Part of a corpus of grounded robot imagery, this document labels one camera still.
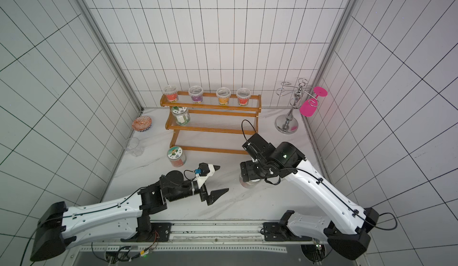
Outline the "strawberry lid jar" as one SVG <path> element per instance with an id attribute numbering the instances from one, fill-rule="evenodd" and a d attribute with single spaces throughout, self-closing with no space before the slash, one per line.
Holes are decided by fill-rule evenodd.
<path id="1" fill-rule="evenodd" d="M 239 176 L 239 181 L 240 181 L 240 184 L 242 185 L 242 187 L 250 189 L 250 188 L 254 188 L 255 186 L 257 186 L 260 183 L 261 180 L 249 180 L 249 181 L 245 182 L 243 180 L 243 177 L 240 175 Z"/>

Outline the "red seed jar monkey lid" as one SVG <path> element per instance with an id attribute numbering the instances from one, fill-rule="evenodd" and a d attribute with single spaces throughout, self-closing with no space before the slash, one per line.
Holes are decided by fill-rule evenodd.
<path id="1" fill-rule="evenodd" d="M 181 167 L 186 163 L 186 155 L 180 146 L 171 147 L 167 152 L 167 157 L 174 167 Z"/>

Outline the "orange wooden two-tier shelf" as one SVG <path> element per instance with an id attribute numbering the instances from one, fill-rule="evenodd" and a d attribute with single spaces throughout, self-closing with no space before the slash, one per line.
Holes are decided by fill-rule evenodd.
<path id="1" fill-rule="evenodd" d="M 259 130 L 259 115 L 261 113 L 261 95 L 250 97 L 248 105 L 241 106 L 236 95 L 231 95 L 227 105 L 221 105 L 215 93 L 203 93 L 203 102 L 194 103 L 188 93 L 178 92 L 178 100 L 168 101 L 161 97 L 161 106 L 173 109 L 186 107 L 190 114 L 190 122 L 179 125 L 172 113 L 169 114 L 165 129 L 172 130 L 170 147 L 178 145 L 180 132 L 209 133 L 210 138 L 216 138 L 219 133 L 230 134 L 245 141 L 244 135 L 253 135 Z"/>

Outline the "small container dark seeds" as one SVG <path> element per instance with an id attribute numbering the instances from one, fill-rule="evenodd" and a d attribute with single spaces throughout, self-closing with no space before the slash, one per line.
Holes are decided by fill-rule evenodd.
<path id="1" fill-rule="evenodd" d="M 251 91 L 248 88 L 239 88 L 236 92 L 238 104 L 240 106 L 246 106 L 249 103 L 251 97 Z"/>

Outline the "green tree lid jar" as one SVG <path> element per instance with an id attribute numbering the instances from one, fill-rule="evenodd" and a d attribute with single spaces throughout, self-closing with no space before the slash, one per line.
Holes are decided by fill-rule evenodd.
<path id="1" fill-rule="evenodd" d="M 190 115 L 187 107 L 171 107 L 171 113 L 175 117 L 176 123 L 180 126 L 187 125 L 190 122 Z"/>

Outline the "small container brown seeds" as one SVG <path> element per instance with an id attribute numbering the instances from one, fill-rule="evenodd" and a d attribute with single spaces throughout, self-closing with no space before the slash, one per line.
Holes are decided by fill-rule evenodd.
<path id="1" fill-rule="evenodd" d="M 226 87 L 218 88 L 216 91 L 216 96 L 218 98 L 218 102 L 222 106 L 226 106 L 229 104 L 230 97 L 231 97 L 231 90 Z"/>

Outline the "small container purple seeds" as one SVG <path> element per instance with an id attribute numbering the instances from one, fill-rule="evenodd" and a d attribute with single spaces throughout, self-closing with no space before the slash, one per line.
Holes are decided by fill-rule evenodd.
<path id="1" fill-rule="evenodd" d="M 203 88 L 201 86 L 191 86 L 188 90 L 188 94 L 192 101 L 196 104 L 203 102 Z"/>

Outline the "small container red seeds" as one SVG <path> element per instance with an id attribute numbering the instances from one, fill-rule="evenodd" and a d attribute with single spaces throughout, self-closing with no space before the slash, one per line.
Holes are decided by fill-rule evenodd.
<path id="1" fill-rule="evenodd" d="M 169 102 L 178 101 L 178 88 L 174 85 L 164 87 L 163 94 Z"/>

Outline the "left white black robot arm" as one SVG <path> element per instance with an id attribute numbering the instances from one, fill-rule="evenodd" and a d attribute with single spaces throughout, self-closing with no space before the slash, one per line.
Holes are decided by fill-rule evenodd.
<path id="1" fill-rule="evenodd" d="M 198 195 L 201 201 L 212 205 L 229 191 L 207 191 L 205 182 L 219 169 L 217 165 L 200 163 L 192 180 L 172 170 L 161 175 L 158 182 L 108 202 L 72 207 L 65 202 L 54 203 L 38 220 L 26 244 L 26 249 L 31 250 L 30 260 L 49 260 L 89 242 L 147 242 L 154 233 L 151 215 L 166 210 L 169 202 Z"/>

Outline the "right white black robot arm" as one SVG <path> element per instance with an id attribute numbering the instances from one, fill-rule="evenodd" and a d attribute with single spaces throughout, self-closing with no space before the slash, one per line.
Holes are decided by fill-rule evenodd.
<path id="1" fill-rule="evenodd" d="M 369 248 L 372 229 L 380 218 L 372 207 L 363 208 L 326 180 L 294 145 L 278 147 L 255 133 L 243 144 L 251 156 L 240 164 L 244 183 L 264 181 L 277 185 L 289 181 L 301 189 L 323 212 L 323 216 L 286 211 L 276 223 L 264 223 L 261 234 L 271 242 L 304 242 L 303 254 L 311 262 L 322 262 L 330 251 L 355 261 Z"/>

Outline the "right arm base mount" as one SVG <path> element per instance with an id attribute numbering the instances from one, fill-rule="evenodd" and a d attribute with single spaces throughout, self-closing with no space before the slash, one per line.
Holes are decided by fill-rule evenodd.
<path id="1" fill-rule="evenodd" d="M 287 226 L 280 223 L 263 223 L 260 234 L 264 236 L 267 242 L 310 242 L 311 237 L 296 236 Z"/>

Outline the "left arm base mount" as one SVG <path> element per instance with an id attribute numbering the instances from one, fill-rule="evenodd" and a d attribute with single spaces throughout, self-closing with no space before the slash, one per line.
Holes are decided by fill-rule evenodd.
<path id="1" fill-rule="evenodd" d="M 153 243 L 168 242 L 171 233 L 171 223 L 152 223 L 137 227 L 135 235 L 128 239 L 121 239 L 126 243 Z"/>

